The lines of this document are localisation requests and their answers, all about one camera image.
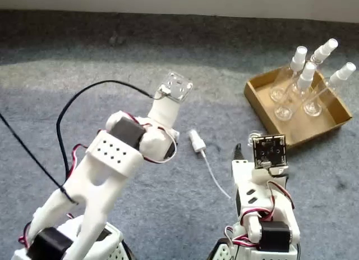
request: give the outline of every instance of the cardboard tray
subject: cardboard tray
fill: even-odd
[[[299,109],[290,121],[279,121],[274,116],[275,103],[269,97],[269,89],[280,69],[258,75],[249,80],[245,86],[244,94],[259,116],[269,134],[286,135],[288,148],[293,148],[319,135],[339,128],[353,116],[344,103],[330,90],[320,96],[321,101],[328,98],[331,104],[323,108],[321,115],[311,117]],[[324,78],[316,72],[313,78],[315,86]]]

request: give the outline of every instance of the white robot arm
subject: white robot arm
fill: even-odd
[[[297,260],[300,231],[286,191],[286,144],[283,135],[254,139],[254,162],[236,147],[232,161],[238,187],[238,222],[225,228],[208,260]]]
[[[61,242],[56,240],[56,234],[51,236],[51,232],[43,233],[76,205],[57,189],[34,213],[27,234],[29,245],[27,256],[30,259],[104,259],[91,258],[89,251],[92,250],[96,240],[98,242],[105,226],[111,231],[109,224],[106,225],[108,213],[113,208],[126,180],[134,174],[144,159],[163,163],[173,157],[179,133],[173,130],[172,126],[181,102],[191,89],[192,84],[182,76],[170,73],[156,92],[148,117],[135,118],[122,111],[111,115],[106,123],[106,130],[97,134],[86,150],[83,160],[63,184],[71,199],[76,203],[84,202],[86,205],[84,216],[78,219],[81,223],[69,222],[77,223],[78,232],[76,235],[70,234],[71,237],[66,235],[70,238],[70,246],[69,243],[61,245]],[[101,185],[95,185],[98,175],[104,172],[109,173],[107,179]],[[47,250],[41,248],[44,245],[43,240],[48,243],[47,247],[52,247],[49,251],[55,250],[56,254],[46,256]]]

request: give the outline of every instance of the floor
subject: floor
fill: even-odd
[[[176,122],[182,134],[177,157],[138,169],[109,222],[124,233],[138,259],[205,259],[237,216],[234,200],[220,193],[204,161],[194,154],[187,131],[199,131],[219,183],[234,196],[233,148],[245,143],[249,132],[265,131],[243,95],[246,81],[287,63],[298,45],[312,52],[330,37],[338,39],[339,47],[321,68],[325,76],[347,61],[359,65],[358,24],[0,11],[0,111],[62,181],[55,123],[75,91],[117,79],[152,93],[169,70],[190,78],[194,89]],[[358,77],[354,73],[340,93],[354,117]],[[150,106],[151,100],[113,84],[88,91],[64,118],[66,149],[89,144],[111,113],[145,116]],[[358,255],[358,131],[354,118],[288,155],[288,190],[296,204],[302,259]],[[0,135],[0,259],[10,259],[20,248],[23,226],[56,187],[3,125]],[[78,208],[74,214],[81,212]]]

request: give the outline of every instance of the wire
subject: wire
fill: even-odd
[[[82,145],[82,144],[80,144],[80,143],[79,143],[79,144],[76,144],[76,145],[73,147],[72,152],[71,152],[72,165],[71,165],[70,172],[69,172],[67,178],[69,178],[69,177],[71,176],[72,172],[74,171],[74,169],[75,169],[76,166],[77,166],[76,151],[77,151],[77,149],[78,149],[79,147],[83,147],[83,148],[85,148],[85,149],[88,148],[88,146]]]
[[[280,184],[276,183],[273,180],[267,181],[268,187],[269,187],[269,184],[275,185],[289,199],[289,201],[291,202],[292,208],[294,209],[294,201],[292,199],[291,194],[284,187],[282,187]]]
[[[35,161],[35,163],[41,168],[41,170],[51,179],[53,183],[60,189],[60,191],[67,197],[68,200],[71,201],[71,203],[76,203],[72,198],[67,194],[66,190],[51,176],[51,174],[46,170],[46,168],[39,162],[39,160],[35,157],[35,155],[30,151],[30,149],[25,145],[25,143],[21,140],[19,135],[14,131],[14,129],[10,126],[10,124],[7,122],[7,120],[2,116],[0,113],[0,118],[3,121],[3,123],[6,125],[6,127],[10,130],[12,135],[16,138],[16,140],[20,143],[20,145],[26,150],[28,155]]]
[[[65,146],[63,143],[63,139],[62,139],[62,135],[61,135],[61,121],[62,118],[64,117],[66,111],[68,110],[68,108],[70,107],[70,105],[76,100],[77,97],[79,97],[83,92],[87,91],[88,89],[95,87],[97,85],[100,84],[104,84],[104,83],[116,83],[116,84],[121,84],[127,87],[130,87],[134,90],[137,90],[139,93],[151,98],[151,99],[155,99],[155,100],[160,100],[163,97],[160,98],[154,98],[153,95],[149,94],[148,92],[130,84],[127,82],[123,82],[123,81],[119,81],[119,80],[103,80],[103,81],[99,81],[96,83],[92,83],[89,86],[84,87],[83,89],[81,89],[79,92],[77,92],[74,96],[72,96],[72,98],[66,103],[66,105],[64,106],[64,108],[62,109],[61,113],[59,114],[58,118],[57,118],[57,122],[56,122],[56,133],[57,133],[57,138],[58,138],[58,142],[60,145],[60,150],[61,150],[61,154],[62,154],[62,158],[63,158],[63,163],[65,165],[65,179],[67,179],[68,174],[70,173],[70,168],[68,166],[68,161],[67,161],[67,155],[66,155],[66,150],[65,150]]]
[[[229,226],[229,225],[227,225],[227,226],[224,228],[224,235],[225,235],[226,238],[229,240],[229,243],[230,243],[230,245],[231,245],[231,247],[232,247],[232,246],[233,246],[233,241],[232,241],[232,238],[230,238],[229,235],[228,235],[228,233],[227,233],[228,230],[229,230],[230,232],[232,232],[232,234],[233,234],[234,229],[233,229],[232,226]]]
[[[264,213],[267,213],[267,215],[265,217],[261,218],[261,220],[266,220],[268,214],[271,213],[271,211],[269,209],[267,209],[267,208],[250,208],[250,209],[247,209],[246,211],[244,211],[244,213],[240,219],[240,224],[243,225],[243,218],[245,215],[252,213],[252,212],[261,212],[261,211]]]
[[[268,171],[268,174],[273,177],[273,178],[280,178],[280,177],[285,177],[286,178],[286,182],[289,179],[289,174],[288,173],[281,173],[281,174],[272,174],[271,170],[269,168],[266,168],[266,170]]]
[[[232,234],[234,233],[234,228],[232,226],[227,225],[224,228],[224,235],[229,240],[229,245],[232,247],[233,245],[243,246],[243,247],[256,247],[258,244],[253,243],[249,240],[248,235],[240,235],[235,238],[231,238],[228,235],[228,231],[230,231]]]
[[[301,259],[301,254],[302,254],[301,244],[298,242],[297,243],[297,260]]]
[[[23,236],[19,237],[19,239],[17,240],[20,244],[24,245],[26,249],[29,248],[29,243],[27,242],[27,230],[29,229],[29,226],[31,224],[31,221],[28,222],[23,230]]]
[[[67,213],[66,216],[67,216],[69,219],[74,219],[74,218],[75,218],[71,213]]]
[[[209,162],[208,162],[207,157],[206,157],[206,154],[204,153],[203,150],[201,150],[201,155],[202,155],[204,161],[206,162],[206,165],[207,165],[209,174],[211,174],[211,177],[212,177],[214,183],[216,184],[216,186],[218,187],[218,189],[219,189],[226,197],[228,197],[228,199],[230,199],[231,197],[229,196],[229,194],[227,194],[227,193],[225,192],[225,190],[219,185],[217,179],[215,178],[215,176],[214,176],[214,174],[213,174],[213,172],[212,172],[212,168],[210,167]]]

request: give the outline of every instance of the perforated white panel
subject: perforated white panel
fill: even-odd
[[[231,253],[227,244],[221,244],[218,246],[218,250],[215,253],[213,260],[230,260]]]
[[[126,254],[125,248],[120,243],[116,249],[110,254],[107,260],[130,260]]]

